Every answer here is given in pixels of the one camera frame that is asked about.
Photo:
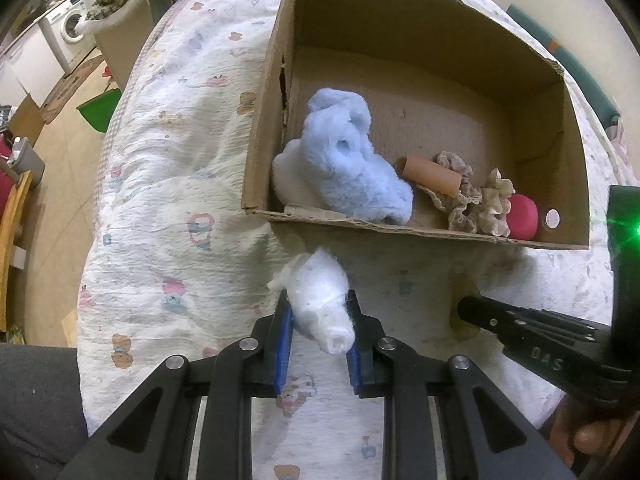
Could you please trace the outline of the person's hand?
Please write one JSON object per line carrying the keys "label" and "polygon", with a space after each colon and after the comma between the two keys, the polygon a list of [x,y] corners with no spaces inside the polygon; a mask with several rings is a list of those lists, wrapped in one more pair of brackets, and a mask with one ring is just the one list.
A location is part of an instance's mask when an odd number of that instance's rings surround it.
{"label": "person's hand", "polygon": [[554,413],[548,442],[565,465],[571,467],[577,453],[615,456],[638,421],[639,412],[635,411],[626,418],[590,422],[588,408],[566,396]]}

